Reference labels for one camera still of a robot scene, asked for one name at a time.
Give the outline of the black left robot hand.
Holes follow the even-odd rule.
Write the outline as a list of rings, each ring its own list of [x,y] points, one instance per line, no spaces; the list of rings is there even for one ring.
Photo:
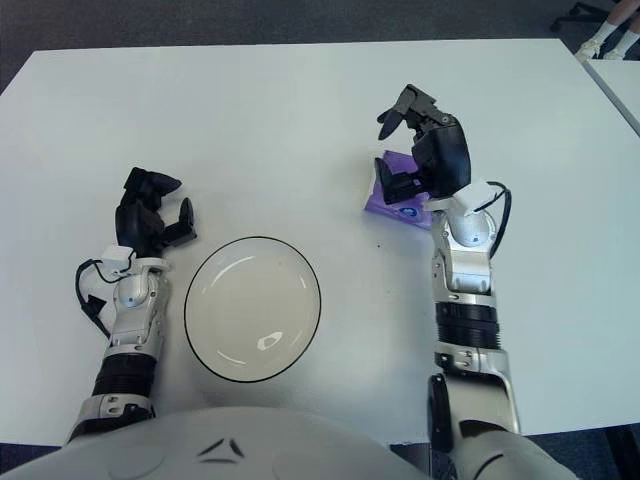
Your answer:
[[[194,210],[189,198],[182,200],[175,223],[166,225],[159,214],[162,198],[181,185],[180,180],[168,175],[132,168],[115,211],[118,244],[132,248],[138,258],[160,258],[165,248],[195,240]]]

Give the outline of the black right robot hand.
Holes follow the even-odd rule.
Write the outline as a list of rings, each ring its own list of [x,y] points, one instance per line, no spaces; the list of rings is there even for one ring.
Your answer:
[[[416,169],[394,173],[386,161],[375,160],[376,178],[386,204],[410,200],[421,193],[432,199],[451,197],[471,183],[471,161],[457,118],[439,110],[436,99],[408,84],[395,104],[380,114],[380,140],[401,123],[415,132],[411,155]]]

